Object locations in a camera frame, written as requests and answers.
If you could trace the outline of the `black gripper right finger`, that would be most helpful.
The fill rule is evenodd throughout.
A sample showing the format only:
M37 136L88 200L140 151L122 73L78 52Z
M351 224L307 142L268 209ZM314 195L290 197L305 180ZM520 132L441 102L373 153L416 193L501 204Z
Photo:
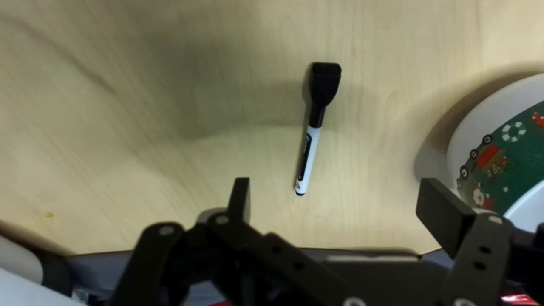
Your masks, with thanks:
M440 248L453 256L469 231L475 212L436 178L421 178L416 215Z

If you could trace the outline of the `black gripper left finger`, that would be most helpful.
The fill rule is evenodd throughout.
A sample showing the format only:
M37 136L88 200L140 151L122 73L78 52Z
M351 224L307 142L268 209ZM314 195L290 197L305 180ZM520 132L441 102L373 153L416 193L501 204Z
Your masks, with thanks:
M232 183L227 200L227 214L234 219L246 221L249 217L249 178L237 176Z

